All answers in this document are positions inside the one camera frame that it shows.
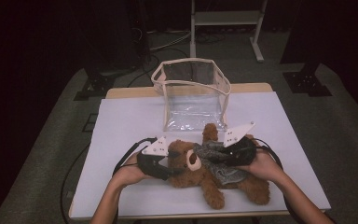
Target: transparent storage box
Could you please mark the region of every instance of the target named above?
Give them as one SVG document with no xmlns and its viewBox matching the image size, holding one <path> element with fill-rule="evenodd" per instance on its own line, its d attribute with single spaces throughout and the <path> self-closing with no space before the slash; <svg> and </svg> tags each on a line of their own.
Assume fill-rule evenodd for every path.
<svg viewBox="0 0 358 224">
<path fill-rule="evenodd" d="M 214 123 L 227 129 L 226 108 L 231 85 L 212 60 L 162 62 L 151 77 L 164 96 L 164 131 L 202 131 Z"/>
</svg>

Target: person's right arm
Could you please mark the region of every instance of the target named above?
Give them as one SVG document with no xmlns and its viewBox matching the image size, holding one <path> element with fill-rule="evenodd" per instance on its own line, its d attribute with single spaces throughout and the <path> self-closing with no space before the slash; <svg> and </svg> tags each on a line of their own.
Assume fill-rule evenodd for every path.
<svg viewBox="0 0 358 224">
<path fill-rule="evenodd" d="M 255 160 L 250 165 L 237 168 L 273 182 L 281 190 L 293 210 L 306 223 L 333 223 L 266 151 L 258 150 Z"/>
</svg>

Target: stuffed animal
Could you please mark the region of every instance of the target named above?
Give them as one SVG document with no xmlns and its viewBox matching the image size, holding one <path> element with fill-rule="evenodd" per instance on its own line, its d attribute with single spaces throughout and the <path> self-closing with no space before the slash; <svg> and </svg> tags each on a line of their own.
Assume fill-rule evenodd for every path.
<svg viewBox="0 0 358 224">
<path fill-rule="evenodd" d="M 254 175 L 232 167 L 226 167 L 228 174 L 234 177 L 228 179 L 216 176 L 213 173 L 215 167 L 206 164 L 206 160 L 197 156 L 197 149 L 212 150 L 205 145 L 217 142 L 217 129 L 212 123 L 207 124 L 202 133 L 202 146 L 197 143 L 176 140 L 169 145 L 169 151 L 179 153 L 175 158 L 168 158 L 168 167 L 185 168 L 180 175 L 171 176 L 169 181 L 175 188 L 200 186 L 208 205 L 213 209 L 221 209 L 225 206 L 225 197 L 219 189 L 239 189 L 247 198 L 256 204 L 269 202 L 269 182 Z"/>
</svg>

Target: human hand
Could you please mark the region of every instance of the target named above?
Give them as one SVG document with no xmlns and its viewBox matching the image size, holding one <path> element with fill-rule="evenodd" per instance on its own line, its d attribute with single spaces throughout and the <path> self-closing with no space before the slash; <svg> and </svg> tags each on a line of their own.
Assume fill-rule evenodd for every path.
<svg viewBox="0 0 358 224">
<path fill-rule="evenodd" d="M 257 150 L 255 159 L 250 165 L 237 166 L 237 168 L 272 182 L 277 181 L 280 176 L 285 175 L 281 167 L 272 159 L 271 155 L 262 149 Z"/>
<path fill-rule="evenodd" d="M 128 185 L 136 184 L 143 179 L 152 178 L 150 175 L 145 175 L 137 165 L 136 156 L 139 152 L 133 153 L 126 160 L 126 162 L 118 169 L 112 176 L 112 180 L 116 180 L 123 188 Z"/>
</svg>

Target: person's right hand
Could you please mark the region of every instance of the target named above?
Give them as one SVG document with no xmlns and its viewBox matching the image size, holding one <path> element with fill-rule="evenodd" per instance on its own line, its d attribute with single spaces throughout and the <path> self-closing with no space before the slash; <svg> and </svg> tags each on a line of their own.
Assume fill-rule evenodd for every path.
<svg viewBox="0 0 358 224">
<path fill-rule="evenodd" d="M 281 167 L 279 167 L 267 151 L 262 149 L 257 150 L 255 159 L 250 165 L 237 166 L 236 168 L 272 182 L 275 182 L 280 176 L 284 175 Z"/>
</svg>

